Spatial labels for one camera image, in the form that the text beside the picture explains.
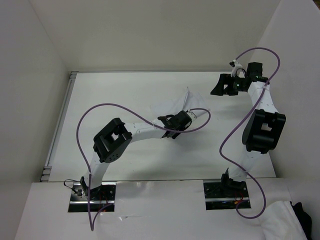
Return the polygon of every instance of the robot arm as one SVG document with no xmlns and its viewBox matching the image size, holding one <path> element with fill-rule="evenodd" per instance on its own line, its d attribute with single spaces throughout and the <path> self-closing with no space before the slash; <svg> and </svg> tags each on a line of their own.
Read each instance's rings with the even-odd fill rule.
<svg viewBox="0 0 320 240">
<path fill-rule="evenodd" d="M 193 112 L 180 111 L 176 115 L 160 116 L 152 123 L 166 129 L 184 131 L 196 119 Z M 166 131 L 145 122 L 125 124 L 120 118 L 114 118 L 93 138 L 95 154 L 90 163 L 90 198 L 98 196 L 109 164 L 119 159 L 129 144 L 147 139 L 175 139 L 179 135 L 180 133 Z M 80 180 L 86 196 L 89 190 L 89 174 L 87 171 Z"/>
<path fill-rule="evenodd" d="M 237 163 L 249 172 L 263 154 L 277 146 L 286 116 L 278 113 L 273 104 L 270 85 L 265 86 L 268 79 L 262 76 L 262 63 L 249 63 L 244 78 L 237 74 L 242 69 L 237 61 L 234 60 L 230 65 L 233 67 L 231 74 L 220 75 L 211 95 L 235 96 L 239 92 L 248 92 L 252 105 L 255 105 L 265 88 L 264 95 L 242 134 L 243 150 Z M 233 165 L 222 174 L 221 185 L 227 189 L 241 190 L 245 186 L 247 172 Z"/>
</svg>

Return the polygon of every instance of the black object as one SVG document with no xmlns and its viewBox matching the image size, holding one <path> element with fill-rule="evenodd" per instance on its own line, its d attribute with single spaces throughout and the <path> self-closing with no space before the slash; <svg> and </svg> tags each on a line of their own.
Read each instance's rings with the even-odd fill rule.
<svg viewBox="0 0 320 240">
<path fill-rule="evenodd" d="M 249 197 L 246 184 L 243 189 L 234 190 L 223 188 L 221 182 L 204 182 L 203 188 L 206 210 L 235 209 L 236 200 L 239 201 L 242 196 Z M 238 205 L 238 208 L 250 209 L 250 201 L 245 200 Z"/>
<path fill-rule="evenodd" d="M 191 117 L 185 112 L 180 111 L 176 115 L 168 115 L 168 116 L 159 116 L 158 120 L 160 120 L 166 129 L 184 131 L 186 130 L 192 123 Z M 167 131 L 162 138 L 173 138 L 176 139 L 180 133 L 174 133 L 172 131 Z"/>
<path fill-rule="evenodd" d="M 267 80 L 267 77 L 262 76 L 262 63 L 250 62 L 244 77 L 231 76 L 226 73 L 220 74 L 219 81 L 210 94 L 236 96 L 239 92 L 247 92 L 252 82 L 265 83 Z"/>
<path fill-rule="evenodd" d="M 242 143 L 248 152 L 257 151 L 266 154 L 275 149 L 286 122 L 286 116 L 278 112 L 254 110 L 242 134 Z M 270 130 L 262 129 L 267 124 Z"/>
<path fill-rule="evenodd" d="M 225 171 L 225 173 L 221 176 L 221 188 L 230 190 L 230 191 L 242 191 L 246 188 L 245 181 L 234 181 L 233 179 L 229 178 L 229 168 Z"/>
<path fill-rule="evenodd" d="M 302 203 L 298 202 L 296 205 L 292 205 L 293 211 L 298 218 L 300 225 L 304 231 L 306 239 L 312 240 L 311 238 L 311 230 L 312 230 L 312 219 L 308 213 L 306 213 L 302 207 Z"/>
<path fill-rule="evenodd" d="M 125 128 L 125 123 L 120 118 L 112 119 L 93 138 L 93 150 L 98 154 L 101 163 L 112 163 L 126 150 L 132 140 L 132 133 Z"/>
<path fill-rule="evenodd" d="M 110 182 L 107 184 L 102 184 L 100 186 L 100 192 L 95 196 L 90 196 L 90 211 L 97 212 L 106 202 L 114 201 L 116 196 L 116 183 Z M 81 191 L 82 187 L 80 185 L 74 185 L 76 191 Z M 114 212 L 115 205 L 112 204 L 103 210 L 104 212 Z M 71 193 L 70 203 L 69 203 L 69 213 L 86 213 L 88 212 L 88 199 L 82 195 Z"/>
</svg>

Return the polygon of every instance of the white enclosure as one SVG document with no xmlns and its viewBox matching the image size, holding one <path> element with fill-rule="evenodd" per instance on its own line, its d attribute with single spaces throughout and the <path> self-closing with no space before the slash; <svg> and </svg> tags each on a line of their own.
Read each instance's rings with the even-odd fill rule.
<svg viewBox="0 0 320 240">
<path fill-rule="evenodd" d="M 76 128 L 82 114 L 100 103 L 117 103 L 153 120 L 150 105 L 161 103 L 191 92 L 199 92 L 211 109 L 211 121 L 203 129 L 185 133 L 177 139 L 148 139 L 129 144 L 121 158 L 108 167 L 105 181 L 150 181 L 219 179 L 230 164 L 219 154 L 226 135 L 252 107 L 247 93 L 237 97 L 210 95 L 220 72 L 114 72 L 78 73 L 70 100 L 49 159 L 52 166 L 49 181 L 80 180 L 87 171 L 75 141 Z M 125 123 L 141 122 L 136 116 L 113 106 L 91 111 L 83 120 L 79 139 L 89 160 L 94 154 L 94 136 L 113 118 Z M 208 115 L 200 116 L 190 128 L 202 125 Z M 238 159 L 242 152 L 242 132 L 245 126 L 228 141 L 224 152 Z M 258 178 L 274 178 L 275 172 L 265 154 L 254 166 Z"/>
<path fill-rule="evenodd" d="M 164 229 L 164 239 L 209 239 L 214 233 L 218 239 L 263 239 L 258 220 L 243 220 L 234 210 L 205 211 L 201 187 L 202 179 L 218 179 L 229 166 L 219 157 L 219 143 L 251 106 L 245 93 L 209 93 L 219 74 L 230 71 L 228 63 L 256 46 L 280 56 L 271 96 L 287 121 L 277 148 L 252 174 L 265 178 L 260 181 L 267 205 L 301 201 L 313 220 L 312 237 L 320 238 L 320 10 L 312 0 L 3 0 L 0 15 L 1 239 L 72 239 L 73 233 L 79 239 L 162 239 L 156 227 Z M 266 77 L 276 67 L 274 57 L 263 51 L 240 59 L 244 66 L 249 61 L 263 63 Z M 69 81 L 72 71 L 80 73 Z M 115 212 L 102 214 L 92 233 L 86 213 L 67 213 L 70 191 L 61 183 L 78 179 L 86 170 L 75 143 L 77 119 L 92 105 L 107 101 L 153 119 L 150 104 L 178 97 L 185 87 L 200 92 L 211 108 L 207 131 L 187 135 L 185 141 L 177 138 L 176 148 L 161 139 L 159 148 L 153 147 L 156 140 L 130 145 L 105 176 L 124 181 Z M 110 119 L 137 121 L 113 108 L 94 116 L 104 119 L 88 119 L 81 132 L 89 159 L 93 135 Z M 240 150 L 242 129 L 225 147 L 230 157 Z M 143 154 L 146 148 L 150 152 Z M 161 164 L 167 148 L 170 154 Z M 198 165 L 191 156 L 198 158 Z M 39 182 L 46 160 L 52 166 L 49 182 Z M 190 181 L 155 181 L 180 179 Z M 125 194 L 137 186 L 158 188 L 132 198 Z M 262 202 L 251 180 L 248 190 L 252 210 L 244 213 L 250 215 Z M 167 198 L 158 201 L 162 194 Z M 153 204 L 159 212 L 152 210 Z M 232 227 L 221 231 L 228 224 Z M 179 234 L 176 228 L 185 232 Z"/>
</svg>

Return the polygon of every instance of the white cloth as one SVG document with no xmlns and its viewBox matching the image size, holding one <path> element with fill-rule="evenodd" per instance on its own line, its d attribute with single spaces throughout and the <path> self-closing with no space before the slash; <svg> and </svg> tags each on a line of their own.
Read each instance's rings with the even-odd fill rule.
<svg viewBox="0 0 320 240">
<path fill-rule="evenodd" d="M 210 110 L 200 93 L 196 92 L 193 94 L 189 91 L 188 87 L 185 94 L 183 94 L 181 97 L 153 104 L 150 106 L 150 108 L 155 118 L 159 116 L 166 116 L 169 114 L 175 115 L 181 110 L 187 111 L 193 108 L 203 108 Z M 194 110 L 192 112 L 197 117 L 206 113 L 203 110 Z"/>
<path fill-rule="evenodd" d="M 266 240 L 307 240 L 289 201 L 276 201 L 259 217 Z"/>
</svg>

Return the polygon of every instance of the purple cable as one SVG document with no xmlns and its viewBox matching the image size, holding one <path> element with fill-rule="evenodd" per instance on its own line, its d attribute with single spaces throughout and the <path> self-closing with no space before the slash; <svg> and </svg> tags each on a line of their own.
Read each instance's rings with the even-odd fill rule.
<svg viewBox="0 0 320 240">
<path fill-rule="evenodd" d="M 276 59 L 278 60 L 278 65 L 277 65 L 274 73 L 273 73 L 273 74 L 270 76 L 270 78 L 265 82 L 265 85 L 264 85 L 264 86 L 266 87 L 266 86 L 268 85 L 268 83 L 270 82 L 270 80 L 276 75 L 276 73 L 278 72 L 278 70 L 279 70 L 279 68 L 280 68 L 280 58 L 279 58 L 278 54 L 276 54 L 276 53 L 275 53 L 274 51 L 272 51 L 271 49 L 268 49 L 268 48 L 265 48 L 265 47 L 253 47 L 253 48 L 250 48 L 250 49 L 244 51 L 243 53 L 241 53 L 239 56 L 236 57 L 235 60 L 239 59 L 242 55 L 246 54 L 247 52 L 252 51 L 252 50 L 257 50 L 257 49 L 266 50 L 266 51 L 274 54 L 275 57 L 276 57 Z M 243 166 L 241 166 L 241 165 L 238 164 L 237 162 L 232 161 L 231 159 L 227 158 L 227 157 L 222 153 L 222 149 L 223 149 L 224 145 L 226 144 L 226 142 L 229 140 L 229 138 L 235 133 L 235 131 L 236 131 L 236 130 L 247 120 L 247 118 L 254 112 L 254 110 L 256 109 L 256 107 L 258 106 L 258 104 L 260 103 L 262 97 L 264 96 L 265 91 L 266 91 L 266 89 L 264 88 L 264 89 L 262 90 L 262 93 L 261 93 L 259 99 L 258 99 L 258 100 L 256 101 L 256 103 L 253 105 L 253 107 L 251 108 L 251 110 L 250 110 L 250 111 L 247 113 L 247 115 L 241 120 L 241 122 L 239 122 L 239 124 L 229 133 L 229 135 L 226 136 L 226 138 L 223 140 L 223 142 L 222 142 L 222 144 L 221 144 L 221 146 L 220 146 L 220 149 L 219 149 L 220 155 L 221 155 L 225 160 L 229 161 L 230 163 L 236 165 L 236 166 L 239 167 L 241 170 L 243 170 L 244 172 L 246 172 L 246 173 L 248 174 L 248 176 L 249 176 L 250 178 L 252 178 L 253 181 L 255 181 L 255 183 L 258 185 L 259 189 L 261 190 L 261 193 L 262 193 L 262 196 L 263 196 L 263 208 L 262 208 L 262 210 L 261 210 L 261 212 L 260 212 L 259 214 L 255 215 L 255 216 L 245 216 L 245 215 L 242 215 L 242 214 L 239 212 L 238 207 L 239 207 L 239 204 L 241 204 L 242 202 L 245 202 L 245 201 L 240 201 L 240 202 L 235 206 L 236 212 L 237 212 L 241 217 L 243 217 L 243 218 L 245 218 L 245 219 L 256 219 L 256 218 L 260 217 L 260 216 L 264 213 L 264 211 L 265 211 L 265 209 L 266 209 L 266 205 L 267 205 L 266 195 L 265 195 L 265 192 L 264 192 L 264 190 L 262 189 L 260 183 L 259 183 L 250 173 L 248 173 Z"/>
<path fill-rule="evenodd" d="M 76 127 L 76 132 L 75 132 L 75 137 L 76 137 L 76 144 L 78 145 L 78 148 L 81 152 L 81 155 L 85 161 L 85 164 L 89 170 L 89 184 L 88 184 L 88 188 L 91 189 L 91 167 L 90 167 L 90 164 L 87 160 L 87 157 L 84 153 L 84 151 L 82 150 L 82 147 L 80 145 L 80 141 L 79 141 L 79 129 L 80 129 L 80 125 L 83 121 L 83 119 L 85 118 L 85 116 L 93 109 L 95 108 L 98 108 L 98 107 L 101 107 L 101 106 L 114 106 L 114 107 L 118 107 L 118 108 L 121 108 L 121 109 L 124 109 L 126 111 L 128 111 L 129 113 L 135 115 L 136 117 L 138 117 L 139 119 L 141 119 L 142 121 L 146 122 L 147 124 L 151 125 L 151 126 L 154 126 L 155 128 L 158 128 L 158 129 L 161 129 L 161 130 L 165 130 L 165 131 L 168 131 L 168 132 L 172 132 L 172 133 L 176 133 L 176 134 L 186 134 L 186 133 L 192 133 L 192 132 L 195 132 L 197 130 L 200 130 L 202 129 L 205 125 L 208 124 L 208 122 L 210 121 L 211 119 L 211 113 L 208 109 L 205 109 L 205 108 L 192 108 L 190 109 L 190 111 L 193 111 L 193 110 L 202 110 L 202 111 L 205 111 L 208 113 L 208 119 L 205 121 L 204 124 L 202 124 L 201 126 L 195 128 L 195 129 L 192 129 L 192 130 L 185 130 L 185 131 L 178 131 L 178 130 L 172 130 L 172 129 L 168 129 L 168 128 L 165 128 L 165 127 L 162 127 L 162 126 L 159 126 L 159 125 L 156 125 L 156 124 L 153 124 L 152 122 L 148 121 L 147 119 L 145 119 L 144 117 L 140 116 L 139 114 L 137 114 L 136 112 L 130 110 L 129 108 L 125 107 L 125 106 L 121 106 L 119 104 L 115 104 L 115 103 L 100 103 L 100 104 L 97 104 L 97 105 L 94 105 L 92 107 L 90 107 L 83 115 L 82 117 L 80 118 L 79 120 L 79 123 Z M 90 191 L 88 191 L 88 203 L 87 203 L 87 208 L 88 208 L 88 215 L 89 215 L 89 222 L 90 222 L 90 227 L 91 227 L 91 231 L 93 231 L 95 229 L 95 220 L 98 216 L 98 214 L 103 210 L 105 209 L 106 207 L 108 207 L 109 205 L 106 205 L 104 207 L 102 207 L 100 209 L 100 211 L 98 211 L 96 213 L 96 215 L 94 216 L 93 218 L 93 222 L 92 222 L 92 218 L 91 218 L 91 211 L 90 211 Z"/>
</svg>

